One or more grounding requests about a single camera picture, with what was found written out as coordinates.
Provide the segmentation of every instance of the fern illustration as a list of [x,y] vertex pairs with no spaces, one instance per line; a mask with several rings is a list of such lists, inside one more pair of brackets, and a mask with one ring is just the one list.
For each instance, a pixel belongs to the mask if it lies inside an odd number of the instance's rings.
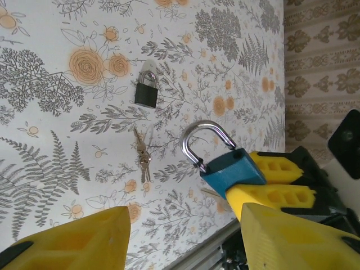
[[[15,142],[11,139],[0,137],[18,151],[24,166],[15,169],[15,164],[6,166],[0,172],[0,221],[7,211],[2,210],[14,208],[12,220],[12,236],[17,239],[26,218],[37,206],[34,217],[36,224],[40,227],[46,223],[50,207],[70,189],[79,194],[78,181],[80,177],[90,181],[89,169],[85,168],[80,159],[79,146],[75,143],[74,151],[69,159],[65,154],[58,136],[51,131],[53,136],[53,155],[40,154],[40,148],[29,147],[25,143]],[[31,185],[40,182],[44,185],[38,189]]]
[[24,111],[29,102],[38,100],[42,111],[53,116],[69,113],[84,103],[83,88],[74,87],[63,72],[50,74],[43,67],[43,61],[28,49],[15,51],[3,48],[0,55],[0,98],[18,112]]
[[281,139],[285,135],[285,121],[283,118],[271,118],[269,126],[266,129],[264,146],[276,148],[280,145]]
[[160,94],[155,109],[157,122],[154,124],[154,128],[159,131],[180,116],[181,108],[185,103],[191,103],[185,98],[185,91],[177,82],[175,70],[170,68],[167,62],[160,63],[156,71],[159,78]]
[[255,74],[260,75],[262,68],[269,63],[268,46],[265,47],[264,39],[262,43],[257,36],[255,36],[255,39],[253,40],[250,34],[245,38],[245,44],[242,44],[238,63],[248,71],[253,73],[255,70]]
[[31,186],[30,183],[22,185],[13,190],[14,214],[12,218],[12,237],[17,240],[19,232],[24,225],[26,218],[32,212],[31,208],[41,199],[43,191]]

